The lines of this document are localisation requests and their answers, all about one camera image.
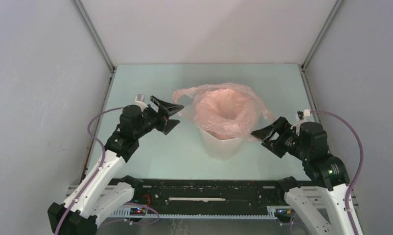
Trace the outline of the white trash bin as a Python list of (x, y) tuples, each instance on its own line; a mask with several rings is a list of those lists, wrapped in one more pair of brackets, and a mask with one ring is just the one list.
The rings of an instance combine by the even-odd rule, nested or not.
[(233, 157), (244, 141), (241, 138), (219, 140), (214, 135), (204, 130), (200, 130), (200, 133), (208, 155), (213, 159), (222, 161), (226, 161)]

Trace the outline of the pink plastic trash bag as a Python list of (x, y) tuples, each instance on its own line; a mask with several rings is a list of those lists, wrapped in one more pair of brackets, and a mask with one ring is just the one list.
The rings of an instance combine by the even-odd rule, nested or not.
[(263, 118), (270, 123), (276, 120), (262, 98), (242, 84), (205, 84), (176, 90), (172, 95), (173, 102), (178, 104), (184, 95), (191, 98), (192, 103), (178, 114), (219, 140), (255, 141), (251, 132), (259, 120)]

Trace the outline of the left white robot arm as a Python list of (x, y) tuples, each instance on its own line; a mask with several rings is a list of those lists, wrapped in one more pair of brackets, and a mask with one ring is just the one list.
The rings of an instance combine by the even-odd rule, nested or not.
[(180, 123), (171, 116), (181, 111), (183, 105), (154, 96), (150, 100), (158, 110), (146, 104), (143, 95), (137, 95), (134, 104), (120, 108), (119, 123), (106, 143), (94, 137), (101, 146), (101, 157), (70, 196), (61, 204), (52, 203), (47, 210), (55, 235), (94, 235), (121, 205), (142, 201), (143, 190), (126, 181), (118, 183), (106, 195), (101, 194), (138, 149), (140, 138), (154, 129), (167, 135)]

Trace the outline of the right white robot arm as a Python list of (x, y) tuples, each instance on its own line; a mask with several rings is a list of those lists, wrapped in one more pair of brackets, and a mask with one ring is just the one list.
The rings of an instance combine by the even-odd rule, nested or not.
[(300, 113), (294, 124), (279, 117), (251, 135), (279, 158), (289, 154), (302, 162), (305, 174), (324, 201), (329, 219), (325, 220), (292, 176), (277, 180), (273, 197), (278, 204), (288, 204), (311, 235), (363, 234), (351, 197), (353, 181), (342, 160), (329, 152), (327, 132), (320, 123), (308, 121), (305, 113)]

